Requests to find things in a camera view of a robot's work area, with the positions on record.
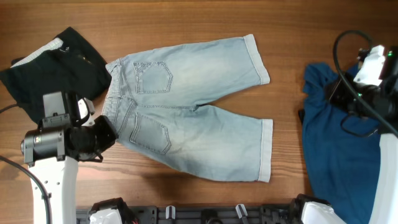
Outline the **light blue denim shorts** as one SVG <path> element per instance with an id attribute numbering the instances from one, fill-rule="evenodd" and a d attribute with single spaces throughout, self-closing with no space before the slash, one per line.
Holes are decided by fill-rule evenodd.
<path id="1" fill-rule="evenodd" d="M 253 35 L 130 54 L 106 69 L 103 114 L 121 145 L 204 179 L 270 180 L 273 121 L 213 106 L 269 83 Z"/>

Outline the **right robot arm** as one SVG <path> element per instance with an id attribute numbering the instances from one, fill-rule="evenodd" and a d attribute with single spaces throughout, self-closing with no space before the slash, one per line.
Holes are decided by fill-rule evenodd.
<path id="1" fill-rule="evenodd" d="M 397 47 L 384 54 L 384 46 L 358 54 L 359 71 L 355 76 L 343 72 L 339 78 L 325 87 L 325 98 L 333 106 L 347 112 L 340 122 L 351 116 L 373 118 L 379 123 L 362 137 L 379 133 L 381 164 L 370 223 L 397 223 Z"/>

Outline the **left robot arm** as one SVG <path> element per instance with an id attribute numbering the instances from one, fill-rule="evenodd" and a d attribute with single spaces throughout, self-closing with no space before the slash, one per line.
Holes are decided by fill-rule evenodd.
<path id="1" fill-rule="evenodd" d="M 31 177 L 34 223 L 76 223 L 79 162 L 102 162 L 117 131 L 103 115 L 93 118 L 92 102 L 75 93 L 43 96 L 44 117 L 21 142 Z"/>

